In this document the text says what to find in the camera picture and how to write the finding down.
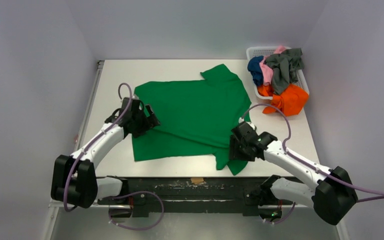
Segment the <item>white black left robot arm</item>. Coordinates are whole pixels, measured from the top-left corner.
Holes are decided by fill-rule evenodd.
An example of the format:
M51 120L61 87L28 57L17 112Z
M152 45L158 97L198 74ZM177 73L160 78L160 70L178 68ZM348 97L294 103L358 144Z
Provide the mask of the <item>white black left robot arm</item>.
M60 155L53 167L50 197L64 207L89 208L97 200L110 198L118 205L126 203L129 191L122 177L96 175L105 156L127 136L138 138L161 123L149 104L125 97L122 105L105 121L99 132L70 155Z

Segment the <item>green t shirt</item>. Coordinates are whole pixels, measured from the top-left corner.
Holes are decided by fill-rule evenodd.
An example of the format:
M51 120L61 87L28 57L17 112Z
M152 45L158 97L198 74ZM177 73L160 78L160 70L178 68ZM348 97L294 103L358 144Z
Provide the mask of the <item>green t shirt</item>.
M200 80L150 81L134 92L160 122L132 139L135 161L213 155L217 170L237 175L246 167L246 161L229 158L229 144L239 119L250 120L251 100L226 65L203 71Z

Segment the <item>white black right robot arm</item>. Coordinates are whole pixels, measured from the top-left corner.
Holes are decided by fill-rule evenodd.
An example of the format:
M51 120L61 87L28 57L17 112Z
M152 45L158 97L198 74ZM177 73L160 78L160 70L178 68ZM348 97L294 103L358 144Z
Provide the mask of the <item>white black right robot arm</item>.
M357 193L350 187L350 176L342 167L331 169L299 156L274 135L268 132L257 134L256 128L248 122L239 123L231 132L229 159L247 162L261 159L299 180L270 176L249 193L258 199L259 206L288 200L312 208L323 221L337 225L357 203Z

